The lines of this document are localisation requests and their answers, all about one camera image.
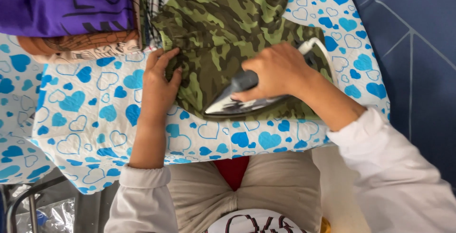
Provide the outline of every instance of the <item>beige pants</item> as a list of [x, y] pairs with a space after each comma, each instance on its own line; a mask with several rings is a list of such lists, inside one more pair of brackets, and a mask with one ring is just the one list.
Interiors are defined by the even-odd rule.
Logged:
[[254, 208], [280, 213], [301, 229], [320, 232], [320, 171], [310, 150], [251, 156], [237, 191], [213, 162], [169, 168], [179, 233], [202, 233], [226, 213]]

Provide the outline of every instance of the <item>stack of folded clothes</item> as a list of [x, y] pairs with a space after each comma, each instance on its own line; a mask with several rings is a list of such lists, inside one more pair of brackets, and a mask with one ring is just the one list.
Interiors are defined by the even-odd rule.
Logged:
[[17, 35], [20, 46], [39, 63], [80, 63], [155, 49], [160, 40], [148, 21], [162, 4], [163, 0], [0, 0], [0, 10], [9, 11], [0, 15], [0, 32]]

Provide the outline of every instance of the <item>sleeve cuff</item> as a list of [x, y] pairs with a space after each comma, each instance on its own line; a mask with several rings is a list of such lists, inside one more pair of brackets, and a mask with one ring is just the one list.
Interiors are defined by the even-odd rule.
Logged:
[[171, 171], [168, 167], [161, 169], [136, 169], [128, 164], [122, 168], [120, 185], [128, 188], [157, 188], [171, 181]]
[[353, 146], [376, 134], [388, 120], [376, 108], [369, 107], [360, 118], [338, 132], [328, 131], [329, 139], [338, 146]]

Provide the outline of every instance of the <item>clothes iron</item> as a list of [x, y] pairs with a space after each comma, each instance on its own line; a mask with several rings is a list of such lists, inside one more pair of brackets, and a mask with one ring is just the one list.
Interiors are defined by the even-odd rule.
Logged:
[[[326, 47], [321, 43], [318, 38], [311, 38], [310, 40], [302, 43], [299, 45], [298, 50], [302, 55], [304, 55], [305, 62], [312, 66], [316, 64], [314, 59], [314, 53], [311, 51], [313, 46], [317, 44], [319, 48], [322, 50], [323, 54], [326, 57], [326, 60], [329, 63], [331, 74], [335, 77], [334, 69], [332, 62], [330, 61], [330, 57]], [[249, 90], [255, 87], [258, 84], [258, 75], [251, 70], [242, 71], [237, 73], [232, 79], [231, 84], [225, 88], [222, 94], [210, 105], [205, 114], [207, 115], [240, 115], [246, 112], [250, 112], [259, 108], [267, 107], [275, 102], [278, 102], [289, 95], [282, 95], [272, 98], [261, 98], [255, 99], [248, 102], [241, 102], [239, 100], [231, 99], [231, 94], [234, 92], [241, 92], [245, 90]]]

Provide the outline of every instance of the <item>white cord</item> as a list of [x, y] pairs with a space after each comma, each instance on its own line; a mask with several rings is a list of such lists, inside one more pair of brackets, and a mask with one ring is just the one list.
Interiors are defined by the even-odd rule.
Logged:
[[325, 56], [326, 58], [326, 61], [328, 61], [328, 65], [329, 65], [329, 70], [331, 71], [331, 77], [333, 78], [333, 84], [339, 88], [339, 84], [337, 83], [337, 76], [336, 76], [336, 71], [334, 70], [334, 66], [332, 65], [332, 60], [331, 60], [331, 57], [329, 56], [329, 53], [328, 53], [328, 50], [326, 49], [326, 47], [323, 45], [323, 43], [316, 37], [313, 37], [311, 38], [310, 40], [304, 42], [303, 44], [301, 44], [301, 46], [299, 46], [298, 50], [299, 52], [302, 54], [302, 55], [305, 55], [307, 54], [309, 51], [311, 51], [311, 49], [313, 48], [313, 46], [317, 44], [318, 47], [320, 48], [320, 50], [323, 52], [323, 55]]

